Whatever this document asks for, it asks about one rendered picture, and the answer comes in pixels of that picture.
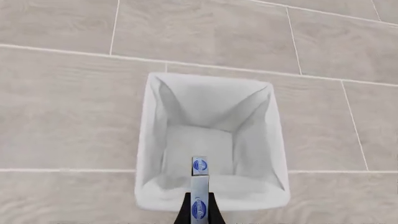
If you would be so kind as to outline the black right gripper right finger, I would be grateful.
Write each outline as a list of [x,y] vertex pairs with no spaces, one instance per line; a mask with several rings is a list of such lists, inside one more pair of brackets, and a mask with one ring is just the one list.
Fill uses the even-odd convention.
[[226,224],[213,192],[208,194],[208,224]]

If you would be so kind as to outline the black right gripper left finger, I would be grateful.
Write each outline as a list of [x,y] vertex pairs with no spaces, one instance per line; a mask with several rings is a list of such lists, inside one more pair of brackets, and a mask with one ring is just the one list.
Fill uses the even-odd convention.
[[191,195],[187,192],[184,196],[180,211],[174,221],[174,224],[191,224]]

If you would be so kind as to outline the silver blue cream cheese box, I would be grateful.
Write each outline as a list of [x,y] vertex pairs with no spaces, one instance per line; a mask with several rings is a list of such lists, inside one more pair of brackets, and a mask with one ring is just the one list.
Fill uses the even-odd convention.
[[191,224],[208,224],[209,170],[207,157],[192,157]]

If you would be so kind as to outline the white fabric basket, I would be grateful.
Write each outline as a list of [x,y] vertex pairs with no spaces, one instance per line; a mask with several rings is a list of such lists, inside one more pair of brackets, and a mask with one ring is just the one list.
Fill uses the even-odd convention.
[[207,158],[210,192],[220,210],[286,206],[289,178],[272,84],[150,73],[137,148],[137,205],[179,210],[195,156]]

